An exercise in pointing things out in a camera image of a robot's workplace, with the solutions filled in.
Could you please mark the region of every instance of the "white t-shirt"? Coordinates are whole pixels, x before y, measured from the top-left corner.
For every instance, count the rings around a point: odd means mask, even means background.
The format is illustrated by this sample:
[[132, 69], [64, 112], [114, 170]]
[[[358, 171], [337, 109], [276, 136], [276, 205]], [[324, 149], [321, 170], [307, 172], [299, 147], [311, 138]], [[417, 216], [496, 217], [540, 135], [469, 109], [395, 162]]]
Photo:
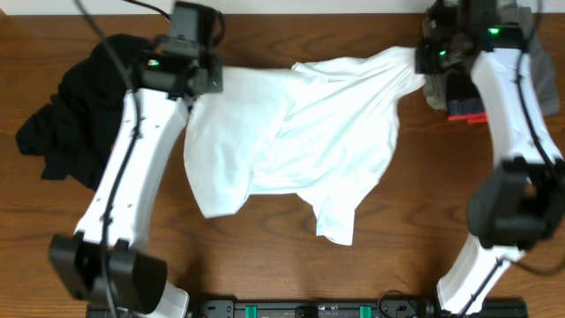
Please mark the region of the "white t-shirt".
[[223, 92], [195, 103], [185, 169], [205, 217], [233, 215], [250, 194], [296, 193], [316, 234], [351, 245], [355, 208], [396, 147], [399, 98], [424, 85], [414, 49], [297, 63], [292, 70], [223, 68]]

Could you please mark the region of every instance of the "wire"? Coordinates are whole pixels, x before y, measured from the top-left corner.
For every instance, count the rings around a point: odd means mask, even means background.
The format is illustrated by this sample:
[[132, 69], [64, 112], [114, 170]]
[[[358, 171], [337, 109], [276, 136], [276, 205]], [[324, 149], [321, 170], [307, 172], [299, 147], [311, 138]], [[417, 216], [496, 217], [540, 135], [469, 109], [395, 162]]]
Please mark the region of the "wire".
[[469, 299], [469, 301], [467, 301], [467, 304], [465, 304], [465, 307], [463, 308], [461, 313], [459, 313], [459, 315], [456, 318], [465, 317], [465, 315], [469, 311], [469, 308], [471, 308], [471, 306], [473, 305], [475, 300], [477, 300], [477, 297], [480, 295], [480, 293], [483, 292], [485, 287], [488, 285], [488, 282], [490, 282], [491, 279], [493, 279], [494, 274], [502, 266], [504, 261], [509, 261], [509, 259], [506, 259], [506, 258], [503, 258], [503, 259], [500, 259], [500, 260], [496, 259], [496, 263], [494, 264], [493, 269], [491, 269], [491, 271], [488, 273], [488, 276], [486, 276], [486, 278], [483, 280], [483, 283], [480, 284], [477, 291], [474, 294], [471, 295], [471, 298]]
[[110, 224], [110, 212], [114, 207], [114, 198], [116, 197], [117, 188], [120, 184], [122, 176], [124, 175], [125, 167], [127, 166], [127, 163], [130, 160], [130, 157], [132, 156], [133, 147], [135, 146], [135, 143], [136, 143], [136, 141], [139, 137], [139, 122], [140, 122], [141, 111], [140, 111], [140, 107], [139, 107], [138, 96], [136, 95], [136, 91], [134, 89], [133, 81], [130, 78], [130, 76], [128, 75], [128, 72], [126, 71], [125, 66], [122, 64], [122, 61], [120, 60], [116, 51], [112, 48], [112, 46], [108, 42], [108, 39], [106, 38], [106, 35], [100, 29], [100, 27], [98, 26], [98, 24], [96, 23], [94, 18], [87, 12], [85, 7], [81, 3], [81, 0], [74, 0], [74, 2], [77, 5], [77, 7], [79, 8], [80, 12], [82, 13], [82, 16], [84, 17], [84, 19], [87, 21], [88, 25], [90, 25], [90, 27], [92, 27], [94, 32], [100, 38], [102, 46], [104, 47], [104, 49], [108, 53], [108, 55], [111, 58], [114, 66], [117, 68], [117, 71], [118, 71], [120, 77], [124, 81], [125, 87], [132, 92], [133, 104], [135, 106], [135, 126], [133, 127], [132, 139], [131, 139], [130, 145], [128, 146], [127, 151], [125, 153], [124, 160], [122, 161], [122, 164], [120, 165], [120, 168], [119, 168], [119, 170], [116, 174], [116, 179], [114, 180], [114, 184], [112, 185], [112, 188], [111, 188], [110, 193], [109, 193], [109, 198], [108, 198], [108, 203], [106, 205], [106, 210], [104, 211], [104, 214], [102, 216], [102, 239], [101, 239], [101, 242], [100, 242], [100, 246], [101, 246], [100, 259], [101, 259], [101, 268], [102, 268], [102, 279], [104, 280], [104, 283], [106, 285], [105, 286], [106, 298], [108, 300], [108, 306], [109, 306], [111, 315], [112, 315], [112, 317], [117, 318], [117, 310], [116, 310], [116, 306], [114, 304], [114, 299], [113, 299], [113, 296], [112, 296], [111, 282], [109, 280], [109, 271], [108, 271], [108, 258], [109, 258], [108, 257], [108, 229], [109, 229], [109, 224]]
[[136, 0], [124, 0], [124, 1], [126, 1], [127, 3], [130, 3], [130, 4], [136, 4], [136, 5], [142, 6], [144, 8], [155, 10], [155, 11], [161, 13], [161, 15], [163, 17], [165, 17], [165, 19], [170, 23], [170, 15], [167, 12], [165, 12], [165, 11], [163, 11], [163, 10], [161, 10], [161, 9], [151, 5], [151, 4], [144, 4], [144, 3], [136, 1]]
[[528, 38], [524, 41], [524, 44], [523, 44], [521, 52], [520, 52], [520, 56], [518, 57], [518, 60], [516, 62], [516, 85], [518, 87], [518, 95], [520, 96], [520, 104], [522, 106], [522, 112], [524, 113], [524, 117], [526, 119], [528, 129], [530, 130], [530, 135], [531, 135], [531, 138], [533, 139], [534, 146], [538, 150], [539, 155], [541, 155], [544, 163], [546, 164], [547, 168], [549, 169], [549, 172], [550, 172], [552, 178], [554, 179], [554, 181], [557, 183], [557, 186], [560, 187], [560, 190], [561, 190], [562, 189], [561, 180], [560, 180], [560, 178], [557, 174], [557, 171], [555, 171], [555, 167], [553, 165], [553, 162], [551, 161], [551, 159], [547, 155], [546, 151], [541, 147], [541, 143], [539, 142], [539, 136], [536, 134], [535, 127], [533, 126], [533, 123], [532, 123], [531, 118], [530, 118], [530, 113], [528, 112], [528, 109], [526, 107], [526, 103], [525, 103], [525, 100], [524, 100], [524, 92], [523, 92], [523, 89], [522, 89], [523, 76], [520, 74], [520, 69], [521, 69], [521, 66], [522, 66], [522, 60], [524, 59], [524, 55], [529, 51], [531, 41], [535, 37], [536, 32], [539, 29], [539, 26], [541, 25], [541, 21], [542, 21], [542, 13], [541, 12], [542, 11], [543, 11], [543, 1], [538, 0], [538, 15], [536, 16], [534, 26], [531, 28], [531, 31], [530, 31], [530, 34], [528, 35]]
[[[564, 186], [563, 186], [563, 183], [561, 181], [561, 178], [559, 177], [559, 174], [555, 170], [555, 167], [554, 167], [552, 160], [549, 158], [546, 151], [542, 148], [541, 143], [539, 142], [539, 137], [536, 134], [535, 128], [534, 128], [533, 123], [531, 121], [530, 113], [528, 112], [528, 109], [526, 107], [526, 103], [525, 103], [525, 100], [524, 100], [524, 92], [523, 92], [523, 89], [522, 89], [523, 76], [520, 74], [520, 68], [522, 66], [522, 60], [524, 59], [524, 55], [529, 51], [531, 41], [536, 36], [536, 33], [539, 30], [539, 27], [541, 26], [541, 22], [542, 22], [542, 19], [543, 19], [542, 18], [542, 16], [543, 16], [542, 12], [543, 12], [543, 1], [538, 0], [538, 14], [536, 16], [534, 25], [531, 28], [530, 34], [528, 34], [528, 38], [523, 43], [523, 46], [522, 46], [521, 52], [520, 52], [520, 56], [518, 57], [518, 60], [516, 62], [516, 85], [518, 87], [518, 95], [520, 96], [520, 104], [522, 106], [522, 112], [524, 113], [524, 117], [526, 119], [528, 129], [530, 130], [531, 138], [533, 139], [533, 144], [536, 147], [536, 149], [538, 150], [539, 155], [541, 155], [546, 167], [548, 168], [551, 178], [554, 180], [558, 189], [563, 193]], [[529, 265], [522, 264], [521, 262], [518, 262], [518, 261], [512, 261], [512, 260], [508, 260], [508, 261], [510, 261], [512, 264], [516, 265], [518, 268], [523, 269], [523, 270], [525, 270], [525, 271], [527, 271], [527, 272], [529, 272], [533, 275], [536, 275], [536, 276], [555, 276], [555, 275], [560, 274], [565, 269], [565, 257], [563, 258], [561, 263], [553, 269], [535, 269], [535, 268], [533, 268]]]
[[218, 34], [218, 36], [215, 37], [212, 44], [214, 47], [218, 46], [218, 44], [220, 44], [220, 42], [223, 40], [223, 36], [226, 35], [226, 21], [223, 19], [223, 14], [221, 12], [217, 11], [217, 14], [222, 31], [220, 31], [220, 34]]
[[[388, 291], [385, 291], [385, 293], [383, 293], [383, 294], [379, 297], [379, 300], [377, 301], [377, 310], [379, 310], [380, 313], [381, 313], [382, 315], [384, 315], [385, 317], [387, 317], [387, 318], [392, 318], [392, 317], [380, 308], [380, 303], [382, 302], [382, 299], [383, 299], [385, 296], [387, 296], [388, 294], [390, 294], [391, 292], [395, 292], [395, 293], [404, 295], [403, 292], [398, 291], [398, 290], [388, 290]], [[418, 316], [418, 310], [416, 309], [416, 307], [414, 306], [414, 304], [412, 304], [412, 302], [411, 302], [410, 300], [408, 300], [408, 299], [407, 299], [406, 301], [408, 301], [408, 304], [410, 304], [410, 307], [412, 307], [412, 309], [414, 309], [414, 312], [416, 312], [414, 315], [412, 315], [412, 316], [410, 316], [410, 317], [407, 317], [407, 318], [414, 318], [414, 317]]]

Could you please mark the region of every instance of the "wood grain surface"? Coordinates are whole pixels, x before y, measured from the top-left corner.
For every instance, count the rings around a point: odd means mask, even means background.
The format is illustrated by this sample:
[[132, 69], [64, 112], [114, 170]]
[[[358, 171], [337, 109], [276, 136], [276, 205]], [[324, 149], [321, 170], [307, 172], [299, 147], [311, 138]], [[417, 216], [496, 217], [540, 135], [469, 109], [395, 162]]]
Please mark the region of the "wood grain surface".
[[[290, 67], [297, 61], [369, 57], [414, 46], [422, 15], [228, 16], [225, 64]], [[540, 39], [565, 96], [565, 23], [547, 15]], [[158, 16], [98, 18], [108, 34], [153, 37]], [[97, 40], [80, 17], [8, 17], [0, 27], [0, 317], [81, 317], [47, 249], [72, 234], [93, 192], [72, 178], [40, 180], [43, 158], [21, 155], [15, 133], [49, 100], [63, 74]], [[467, 236], [465, 202], [491, 170], [486, 125], [450, 123], [421, 90], [399, 106], [394, 160], [356, 214], [353, 246], [315, 236], [311, 207], [295, 195], [253, 196], [236, 216], [205, 220], [187, 182], [180, 138], [156, 203], [149, 252], [169, 264], [169, 280], [191, 295], [239, 299], [375, 299], [388, 289], [431, 294]], [[546, 119], [565, 150], [565, 115]], [[565, 253], [565, 230], [526, 261], [551, 266]], [[533, 317], [561, 317], [565, 275], [538, 278], [511, 269], [494, 296], [521, 296]]]

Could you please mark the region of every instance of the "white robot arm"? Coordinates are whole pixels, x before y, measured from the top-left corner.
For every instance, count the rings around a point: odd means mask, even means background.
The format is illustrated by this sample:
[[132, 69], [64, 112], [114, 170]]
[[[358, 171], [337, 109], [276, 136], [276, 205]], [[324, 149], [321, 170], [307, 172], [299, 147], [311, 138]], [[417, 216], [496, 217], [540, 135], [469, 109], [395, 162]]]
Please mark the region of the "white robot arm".
[[[217, 19], [222, 31], [215, 36]], [[169, 36], [157, 38], [163, 52], [147, 49], [132, 63], [131, 82], [137, 89], [125, 96], [122, 123], [98, 191], [73, 238], [56, 235], [49, 247], [49, 258], [74, 298], [109, 304], [114, 316], [116, 307], [151, 318], [187, 315], [188, 294], [166, 281], [164, 261], [143, 252], [154, 199], [192, 103], [202, 94], [222, 91], [214, 47], [223, 31], [220, 12], [177, 2]], [[113, 58], [113, 49], [102, 44]], [[113, 59], [118, 70], [124, 69]], [[125, 70], [121, 75], [128, 84]]]
[[[539, 151], [534, 147], [524, 113], [518, 106], [520, 101], [516, 88], [516, 61], [520, 53], [519, 49], [483, 51], [471, 71], [472, 81], [480, 93], [488, 117], [493, 141], [494, 167], [503, 161], [518, 157], [523, 157], [527, 163], [544, 163]], [[520, 73], [523, 76], [524, 99], [536, 134], [546, 153], [554, 160], [561, 159], [561, 153], [551, 140], [539, 109], [531, 81], [529, 55], [524, 55]], [[493, 277], [488, 280], [482, 292], [475, 295], [496, 263], [503, 259], [519, 261], [523, 256], [524, 251], [517, 246], [493, 246], [485, 249], [479, 239], [470, 234], [453, 268], [437, 285], [441, 307], [452, 313], [460, 313], [468, 303], [470, 295], [473, 295], [476, 300], [466, 314], [479, 312], [486, 295], [510, 267], [508, 261], [503, 262], [500, 268], [494, 271]]]

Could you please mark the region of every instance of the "red object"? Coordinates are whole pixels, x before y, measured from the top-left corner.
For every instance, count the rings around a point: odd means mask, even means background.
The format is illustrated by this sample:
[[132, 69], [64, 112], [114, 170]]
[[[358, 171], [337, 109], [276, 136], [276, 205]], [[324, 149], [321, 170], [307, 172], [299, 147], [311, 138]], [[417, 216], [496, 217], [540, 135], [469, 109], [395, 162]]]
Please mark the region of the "red object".
[[482, 112], [482, 113], [475, 113], [475, 114], [466, 114], [466, 115], [457, 115], [457, 116], [449, 116], [448, 120], [449, 121], [455, 121], [455, 120], [472, 120], [472, 119], [476, 119], [476, 118], [486, 118], [486, 113]]
[[483, 123], [488, 123], [488, 118], [486, 116], [467, 120], [467, 124], [483, 124]]

